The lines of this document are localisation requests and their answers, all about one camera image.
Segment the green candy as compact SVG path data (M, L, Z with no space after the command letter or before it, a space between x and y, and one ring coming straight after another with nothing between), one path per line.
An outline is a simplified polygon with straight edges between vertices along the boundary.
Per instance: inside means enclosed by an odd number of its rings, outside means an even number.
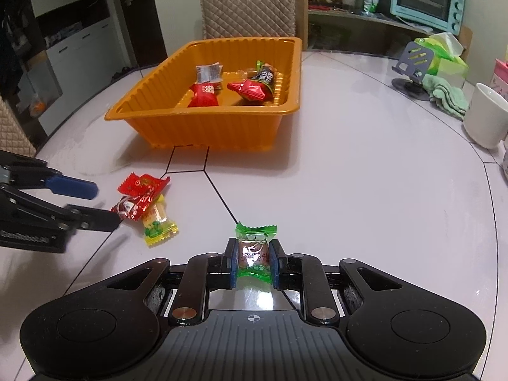
M238 246L237 277L253 277L270 284L270 242L277 235L277 226L251 227L237 223L235 234Z

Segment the small red white candy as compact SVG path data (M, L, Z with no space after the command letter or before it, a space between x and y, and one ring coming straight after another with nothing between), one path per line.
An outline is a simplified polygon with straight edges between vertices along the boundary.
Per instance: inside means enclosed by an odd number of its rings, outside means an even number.
M149 209L153 201L153 197L148 195L143 196L124 196L116 203L111 211L118 214L121 219L137 221L145 216L146 211Z

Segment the yellow green snack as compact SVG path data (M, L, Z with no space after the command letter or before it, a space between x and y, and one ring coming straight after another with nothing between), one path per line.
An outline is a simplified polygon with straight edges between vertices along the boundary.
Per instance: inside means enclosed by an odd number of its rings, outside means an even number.
M155 247L178 234L177 224L168 218L163 194L147 209L142 218L144 240L148 247Z

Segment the red gold candy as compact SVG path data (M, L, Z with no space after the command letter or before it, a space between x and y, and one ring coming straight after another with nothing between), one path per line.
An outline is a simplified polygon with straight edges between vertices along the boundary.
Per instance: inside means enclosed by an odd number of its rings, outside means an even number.
M170 177L156 178L148 174L141 176L131 173L121 182L117 188L120 194L132 198L139 198L142 202L148 203L162 193L164 188L170 183Z

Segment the red triangular snack packet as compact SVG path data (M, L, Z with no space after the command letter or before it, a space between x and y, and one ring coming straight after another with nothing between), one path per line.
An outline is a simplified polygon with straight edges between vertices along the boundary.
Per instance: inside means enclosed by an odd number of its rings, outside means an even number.
M251 79L228 83L227 88L248 102L265 102L273 99L272 90L268 85Z

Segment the clear dark seaweed packet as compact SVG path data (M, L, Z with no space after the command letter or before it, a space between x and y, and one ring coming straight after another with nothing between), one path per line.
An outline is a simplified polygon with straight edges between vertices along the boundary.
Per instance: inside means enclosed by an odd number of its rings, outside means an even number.
M198 84L218 84L222 82L222 65L204 64L196 66L196 82Z

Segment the long dark snack bar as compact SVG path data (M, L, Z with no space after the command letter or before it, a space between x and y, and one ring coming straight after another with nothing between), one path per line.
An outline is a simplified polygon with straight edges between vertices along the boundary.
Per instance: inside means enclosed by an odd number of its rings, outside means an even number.
M274 92L277 70L272 64L258 60L254 74L249 77L253 82L264 85L271 93Z

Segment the beige quilted chair left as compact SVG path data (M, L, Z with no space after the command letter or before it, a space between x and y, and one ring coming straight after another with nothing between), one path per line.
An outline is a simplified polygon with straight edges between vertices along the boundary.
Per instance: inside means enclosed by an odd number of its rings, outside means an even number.
M0 101L0 150L25 157L34 157L36 154L36 149L3 99Z

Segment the beige quilted chair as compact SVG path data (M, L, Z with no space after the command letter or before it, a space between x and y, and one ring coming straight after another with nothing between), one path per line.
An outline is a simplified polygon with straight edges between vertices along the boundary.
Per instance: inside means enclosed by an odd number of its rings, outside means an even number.
M25 157L34 157L36 154L36 149L3 99L0 101L0 150Z
M206 39L294 37L296 0L200 0Z

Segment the orange plastic tray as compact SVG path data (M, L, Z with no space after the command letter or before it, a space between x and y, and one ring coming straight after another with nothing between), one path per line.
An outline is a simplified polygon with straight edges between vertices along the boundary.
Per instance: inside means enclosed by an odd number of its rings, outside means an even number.
M294 37L193 41L106 112L155 148L268 150L300 108L302 42Z

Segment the green cloth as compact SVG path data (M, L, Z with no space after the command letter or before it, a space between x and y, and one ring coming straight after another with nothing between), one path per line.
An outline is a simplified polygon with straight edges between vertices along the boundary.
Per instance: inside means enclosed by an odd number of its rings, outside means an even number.
M462 89L452 86L446 79L426 74L422 85L438 109L445 114L463 121L469 102Z

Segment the wooden shelf unit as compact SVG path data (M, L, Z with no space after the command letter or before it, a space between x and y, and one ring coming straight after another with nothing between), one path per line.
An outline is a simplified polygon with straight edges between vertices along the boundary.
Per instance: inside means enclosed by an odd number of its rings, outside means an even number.
M381 11L367 14L310 0L308 46L313 50L387 55L396 46L433 34L436 29L390 14L390 0L380 0Z

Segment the grey phone stand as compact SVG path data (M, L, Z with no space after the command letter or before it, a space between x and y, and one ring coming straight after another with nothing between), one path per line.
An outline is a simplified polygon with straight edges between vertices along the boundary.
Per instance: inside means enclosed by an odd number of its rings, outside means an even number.
M392 86L406 97L428 102L429 94L423 86L424 77L431 66L434 52L410 41L392 70L400 77L392 80Z

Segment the white mug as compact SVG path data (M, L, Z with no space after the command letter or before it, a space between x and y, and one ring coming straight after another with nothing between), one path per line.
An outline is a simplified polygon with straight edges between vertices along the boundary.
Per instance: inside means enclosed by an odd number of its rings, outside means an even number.
M507 135L507 100L494 89L477 83L463 119L468 136L485 149L495 149Z

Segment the beige quilted chair back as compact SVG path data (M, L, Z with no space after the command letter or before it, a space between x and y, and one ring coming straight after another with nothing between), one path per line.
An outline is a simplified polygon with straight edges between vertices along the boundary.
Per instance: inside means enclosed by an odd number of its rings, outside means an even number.
M296 0L200 0L206 39L294 37Z

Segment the green tissue pack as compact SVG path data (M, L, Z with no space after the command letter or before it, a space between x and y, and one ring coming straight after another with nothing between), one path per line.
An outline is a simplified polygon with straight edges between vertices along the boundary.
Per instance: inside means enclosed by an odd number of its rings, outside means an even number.
M453 87L462 88L469 67L461 55L465 48L451 33L439 33L429 37L417 38L417 44L432 50L434 56L427 70L428 75L447 80Z

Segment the teal toaster oven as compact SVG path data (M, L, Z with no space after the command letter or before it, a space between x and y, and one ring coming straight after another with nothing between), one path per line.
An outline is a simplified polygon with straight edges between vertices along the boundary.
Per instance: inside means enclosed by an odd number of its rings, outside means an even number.
M390 0L390 14L459 35L465 0Z

